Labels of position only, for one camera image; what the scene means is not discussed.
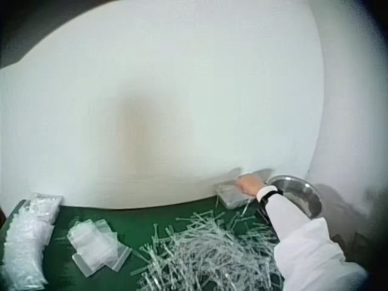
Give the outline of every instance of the green table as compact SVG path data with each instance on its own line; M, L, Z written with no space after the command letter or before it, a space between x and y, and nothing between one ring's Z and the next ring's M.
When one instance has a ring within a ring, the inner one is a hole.
M23 205L21 201L14 209L3 228L0 230L0 258L3 257L5 234L12 216ZM253 215L255 205L248 208L245 216ZM118 233L118 239L125 245L138 250L140 246L151 243L154 234L154 224L158 225L159 237L166 236L165 228L172 225L176 231L185 229L186 222L176 221L176 217L189 217L193 212L201 213L214 210L215 215L225 212L228 220L234 210L226 210L222 205L216 207L216 198L207 198L195 202L171 206L153 207L133 210L106 210L83 207L62 206L55 223L55 229L50 244L44 250L43 270L48 281L46 290L136 290L140 275L130 273L146 266L146 262L131 254L122 269L116 273L108 267L103 267L89 278L85 278L72 260L74 248L66 238L66 234L76 221L105 219L111 229Z

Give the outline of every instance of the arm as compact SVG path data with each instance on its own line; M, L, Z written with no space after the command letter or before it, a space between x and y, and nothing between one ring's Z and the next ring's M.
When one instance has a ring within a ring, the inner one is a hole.
M256 174L243 176L236 183L259 202L269 191L276 190ZM338 244L330 240L324 218L311 221L279 194L268 198L266 210L280 240L274 253L285 280L283 290L356 290L365 280L365 270L345 262Z
M257 174L245 175L236 183L245 194L256 196L259 202L269 191L277 190L275 186L266 186ZM279 194L268 199L266 210L280 241L310 222L296 205Z

